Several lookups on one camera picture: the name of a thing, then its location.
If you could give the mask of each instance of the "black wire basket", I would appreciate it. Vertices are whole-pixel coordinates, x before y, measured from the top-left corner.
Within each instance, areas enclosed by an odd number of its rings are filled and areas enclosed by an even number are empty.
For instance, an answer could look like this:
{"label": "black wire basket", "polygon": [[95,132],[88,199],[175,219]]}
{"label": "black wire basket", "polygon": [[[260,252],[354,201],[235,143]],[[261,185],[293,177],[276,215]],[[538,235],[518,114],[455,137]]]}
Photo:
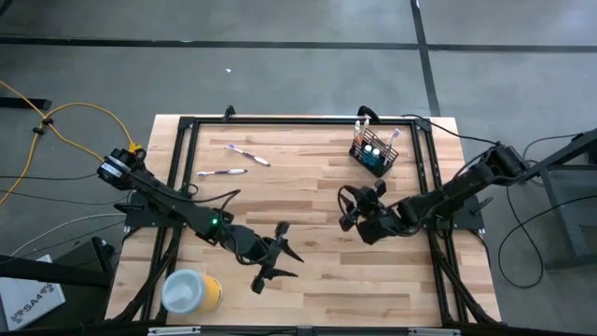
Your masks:
{"label": "black wire basket", "polygon": [[[365,151],[367,145],[372,147],[371,152]],[[380,151],[379,157],[375,157],[372,153],[376,148]],[[388,148],[370,129],[366,129],[362,136],[357,136],[353,140],[353,145],[348,153],[376,177],[382,177],[390,170],[398,157],[398,152],[393,148]]]}

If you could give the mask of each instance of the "yellow cup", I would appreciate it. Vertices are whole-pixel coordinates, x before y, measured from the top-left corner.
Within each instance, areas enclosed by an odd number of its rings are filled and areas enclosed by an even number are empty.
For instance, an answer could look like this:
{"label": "yellow cup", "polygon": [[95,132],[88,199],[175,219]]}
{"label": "yellow cup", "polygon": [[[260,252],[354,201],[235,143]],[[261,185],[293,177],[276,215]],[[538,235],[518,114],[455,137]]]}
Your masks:
{"label": "yellow cup", "polygon": [[213,311],[222,302],[222,285],[194,270],[178,270],[161,288],[161,304],[173,314]]}

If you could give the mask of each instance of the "white cable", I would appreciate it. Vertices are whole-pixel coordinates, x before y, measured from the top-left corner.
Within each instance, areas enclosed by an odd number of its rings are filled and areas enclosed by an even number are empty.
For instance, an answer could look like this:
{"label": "white cable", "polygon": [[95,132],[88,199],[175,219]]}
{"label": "white cable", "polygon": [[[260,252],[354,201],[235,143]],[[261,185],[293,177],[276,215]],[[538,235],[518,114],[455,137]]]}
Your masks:
{"label": "white cable", "polygon": [[63,223],[63,224],[57,226],[56,228],[54,228],[54,229],[52,229],[50,231],[42,233],[39,236],[35,237],[34,239],[30,240],[29,242],[25,243],[23,246],[17,248],[16,251],[12,252],[12,254],[10,256],[14,257],[17,253],[19,253],[19,251],[21,251],[22,249],[24,249],[28,245],[30,245],[30,244],[32,244],[32,243],[34,243],[34,242],[42,239],[43,237],[49,235],[50,233],[52,233],[52,232],[54,232],[54,231],[56,231],[56,230],[58,230],[60,228],[63,228],[65,226],[67,226],[67,225],[75,224],[75,223],[77,223],[77,222],[79,222],[81,220],[86,220],[86,219],[99,218],[99,217],[116,217],[116,216],[126,216],[126,214],[100,214],[100,215],[91,215],[91,216],[85,216],[85,217],[81,217],[81,218],[69,220],[66,223]]}

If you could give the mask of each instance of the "yellow cable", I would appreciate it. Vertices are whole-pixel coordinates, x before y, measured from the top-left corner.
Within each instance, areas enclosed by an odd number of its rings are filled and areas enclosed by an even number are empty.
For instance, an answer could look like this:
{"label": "yellow cable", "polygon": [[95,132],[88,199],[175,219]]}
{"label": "yellow cable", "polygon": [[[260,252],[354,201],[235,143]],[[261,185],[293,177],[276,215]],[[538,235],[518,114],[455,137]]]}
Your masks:
{"label": "yellow cable", "polygon": [[[7,88],[10,91],[12,91],[14,94],[18,95],[35,112],[37,112],[41,116],[42,119],[49,118],[51,115],[53,115],[54,113],[56,113],[56,112],[58,112],[58,111],[60,111],[62,109],[65,109],[65,108],[70,107],[70,106],[76,106],[76,105],[92,107],[92,108],[95,108],[95,109],[100,110],[102,112],[105,112],[106,114],[108,114],[110,117],[112,117],[120,125],[120,127],[122,128],[122,131],[124,131],[124,133],[126,134],[128,140],[129,140],[129,151],[133,152],[136,149],[141,148],[140,145],[136,145],[132,141],[131,135],[129,134],[129,131],[127,130],[126,126],[122,123],[122,121],[120,121],[120,119],[118,119],[118,117],[114,113],[106,110],[105,108],[99,107],[98,105],[87,104],[87,103],[71,103],[71,104],[66,104],[66,105],[62,105],[62,106],[59,106],[57,108],[54,108],[47,115],[44,115],[33,103],[31,103],[29,101],[29,99],[27,99],[20,92],[16,91],[11,86],[9,86],[8,84],[6,84],[4,81],[0,80],[0,85],[4,86],[5,88]],[[39,128],[43,129],[43,127],[44,127],[44,124],[40,123],[39,124]],[[99,154],[97,154],[96,152],[92,151],[91,149],[89,149],[87,147],[84,147],[84,146],[82,146],[82,145],[80,145],[80,144],[78,144],[78,143],[76,143],[76,142],[74,142],[72,140],[69,140],[69,139],[65,138],[64,136],[62,136],[62,134],[60,134],[60,132],[58,132],[58,130],[56,129],[56,127],[54,127],[54,125],[50,124],[49,127],[50,127],[50,129],[52,131],[54,131],[56,133],[56,135],[61,140],[63,140],[68,145],[71,145],[73,147],[77,147],[77,148],[83,150],[84,152],[86,152],[88,154],[91,154],[92,156],[94,156],[99,161],[104,161],[104,159]],[[7,198],[11,195],[11,192],[21,183],[22,179],[27,175],[27,172],[29,171],[29,166],[31,165],[31,161],[33,160],[33,156],[34,156],[34,152],[35,152],[35,144],[37,143],[37,139],[38,138],[39,138],[39,134],[36,133],[34,135],[34,140],[31,143],[31,147],[29,148],[29,155],[27,156],[27,162],[25,163],[25,167],[23,168],[21,175],[19,176],[19,178],[17,179],[17,181],[15,181],[15,183],[12,185],[12,187],[10,187],[10,189],[7,192],[7,194],[4,195],[4,197],[2,199],[0,199],[0,204],[3,204],[7,200]]]}

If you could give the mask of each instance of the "wooden table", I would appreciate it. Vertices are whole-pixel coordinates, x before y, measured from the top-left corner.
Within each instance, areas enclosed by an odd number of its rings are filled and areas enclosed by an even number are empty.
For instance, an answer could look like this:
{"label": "wooden table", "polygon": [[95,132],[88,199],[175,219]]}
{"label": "wooden table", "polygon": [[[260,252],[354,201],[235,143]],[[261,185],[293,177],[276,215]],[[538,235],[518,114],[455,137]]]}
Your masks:
{"label": "wooden table", "polygon": [[[176,135],[176,115],[157,115],[146,164],[166,180]],[[433,118],[457,132],[453,118]],[[372,126],[382,139],[394,127]],[[419,193],[410,130],[401,130],[394,167],[384,176],[388,204]],[[434,128],[442,179],[449,180],[464,164],[460,140]],[[227,210],[235,222],[260,235],[273,235],[275,224],[289,221],[291,246],[305,263],[281,256],[278,267],[298,278],[276,278],[261,295],[249,287],[258,266],[242,266],[232,254],[210,246],[185,230],[177,269],[194,269],[217,278],[224,300],[209,315],[172,315],[169,324],[195,325],[314,325],[314,326],[439,326],[437,294],[426,234],[386,238],[363,243],[356,230],[343,232],[338,224],[338,188],[349,184],[372,186],[376,178],[347,154],[353,127],[330,125],[202,125],[193,172],[246,168],[245,175],[197,177],[197,199],[232,189],[243,191]],[[235,144],[265,158],[271,167],[250,161],[229,149]],[[425,162],[428,156],[423,147]],[[183,148],[181,158],[186,157]],[[181,160],[182,174],[185,160]],[[155,229],[141,229],[122,248],[120,264],[106,317],[121,312],[147,277]],[[467,231],[455,231],[453,240],[463,281],[492,317],[499,312],[485,250]],[[160,307],[161,282],[156,286],[152,316]],[[451,286],[446,286],[452,315],[456,309]]]}

